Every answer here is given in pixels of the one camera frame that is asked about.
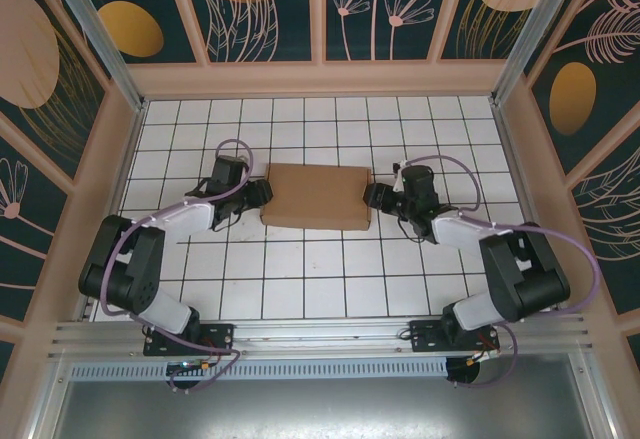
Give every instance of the robotic arm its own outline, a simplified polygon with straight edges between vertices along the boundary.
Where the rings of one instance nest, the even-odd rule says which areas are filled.
[[[210,197],[238,186],[246,170],[242,159],[218,156],[210,178],[200,181],[188,196]],[[477,331],[501,321],[517,321],[569,297],[567,279],[546,238],[541,234],[498,230],[489,223],[471,221],[450,205],[440,204],[427,166],[394,164],[398,181],[392,187],[370,184],[364,201],[369,207],[409,222],[420,240],[456,247],[482,258],[489,292],[450,304],[442,311],[441,328],[449,345],[463,348]],[[236,193],[218,201],[189,203],[159,215],[126,241],[107,288],[107,302],[139,316],[182,339],[199,343],[199,314],[161,289],[160,270],[165,242],[175,243],[209,228],[215,230],[232,214],[260,207],[273,194],[265,180],[249,181]],[[132,221],[107,217],[96,236],[82,271],[79,289],[100,298],[106,263],[115,244]],[[527,268],[519,264],[530,262]]]
[[[419,240],[458,248],[484,263],[489,292],[442,311],[442,328],[451,345],[483,326],[515,322],[569,298],[567,278],[543,235],[497,230],[490,223],[464,218],[455,207],[441,205],[430,167],[394,164],[394,172],[395,187],[379,183],[367,187],[367,205],[398,217],[399,222],[409,222]],[[530,266],[521,267],[527,261]]]
[[[247,165],[241,158],[218,156],[210,178],[200,181],[187,196],[211,197],[230,191],[242,180]],[[191,343],[199,343],[198,311],[173,299],[159,288],[165,243],[176,243],[197,232],[214,229],[232,214],[258,208],[273,197],[265,180],[248,181],[238,192],[213,202],[187,203],[137,229],[125,242],[107,288],[107,302],[135,314]],[[132,221],[108,216],[101,224],[79,280],[82,294],[100,298],[105,267]]]

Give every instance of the wallpaper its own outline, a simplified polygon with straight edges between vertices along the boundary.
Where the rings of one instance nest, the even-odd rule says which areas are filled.
[[[11,359],[11,353],[13,352],[14,345],[10,342],[0,341],[0,384],[2,384],[2,378],[9,366],[9,359]]]
[[[574,189],[618,314],[640,308],[640,129]]]
[[[125,62],[195,62],[175,0],[91,0]]]
[[[74,177],[104,90],[44,0],[0,4],[0,116]]]
[[[73,24],[76,26],[76,29],[78,29],[78,31],[82,34],[85,44],[87,44],[87,46],[89,46],[89,48],[91,49],[91,52],[93,53],[93,57],[95,57],[96,60],[98,61],[98,64],[100,64],[100,68],[102,69],[102,71],[105,73],[107,78],[111,79],[111,73],[109,72],[107,67],[104,65],[104,62],[102,62],[102,58],[98,54],[98,51],[96,51],[96,49],[93,47],[93,44],[91,43],[91,41],[89,41],[89,39],[87,38],[87,35],[85,34],[84,30],[82,29],[82,26],[78,22],[78,19],[76,19],[76,16],[73,14],[71,9],[69,8],[69,5],[67,4],[67,1],[58,0],[58,2],[60,4],[62,4],[64,9],[67,11],[67,16],[69,16],[69,18],[71,19]]]
[[[327,60],[426,59],[442,0],[326,0]]]
[[[529,58],[529,62],[527,62],[526,66],[524,66],[524,73],[526,75],[529,75],[531,68],[538,61],[538,58],[542,53],[542,49],[544,49],[544,47],[547,45],[547,40],[549,39],[549,36],[551,35],[552,31],[555,31],[556,27],[558,27],[558,23],[560,22],[560,19],[562,19],[562,16],[564,16],[564,13],[567,10],[567,7],[569,7],[569,4],[571,4],[571,1],[572,0],[562,1],[562,4],[558,8],[553,20],[551,21],[551,24],[549,24],[549,27],[547,27],[547,30],[545,31],[543,37],[540,39],[538,46],[533,51],[533,54],[531,54],[531,57]]]
[[[211,62],[311,60],[309,0],[192,0]]]
[[[638,366],[638,371],[640,371],[640,334],[634,334],[633,336],[628,336],[627,341],[629,341],[629,347],[631,348],[631,353],[633,354],[633,358],[636,360],[636,366]]]
[[[538,0],[459,0],[443,59],[506,59]]]
[[[565,172],[640,100],[639,6],[586,0],[533,85]]]
[[[24,320],[67,196],[0,138],[0,315]]]

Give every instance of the cardboard box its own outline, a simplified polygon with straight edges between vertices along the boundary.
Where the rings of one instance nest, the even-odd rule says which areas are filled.
[[[273,199],[262,208],[269,226],[366,231],[371,211],[362,200],[371,181],[368,167],[271,164]]]

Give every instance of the white tile floor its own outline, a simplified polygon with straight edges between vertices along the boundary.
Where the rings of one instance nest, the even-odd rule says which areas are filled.
[[[269,162],[373,166],[391,184],[393,162],[448,154],[477,173],[478,217],[522,222],[487,99],[456,96],[152,102],[123,215],[179,201],[230,137],[254,148],[256,177]],[[475,201],[456,166],[429,165],[442,202]],[[230,229],[167,245],[161,286],[204,320],[409,316],[486,290],[483,272],[478,258],[410,242],[391,216],[374,212],[368,231],[303,231],[264,226],[251,211]]]

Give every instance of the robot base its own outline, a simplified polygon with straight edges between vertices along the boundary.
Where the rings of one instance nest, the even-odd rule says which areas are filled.
[[[460,334],[453,343],[440,319],[411,321],[409,333],[413,352],[473,352],[486,349],[482,339],[493,344],[495,349],[500,348],[496,330],[491,326]]]
[[[233,347],[233,324],[201,324],[199,343],[217,348]],[[143,355],[148,357],[208,356],[205,351],[177,344],[153,331],[145,339]]]

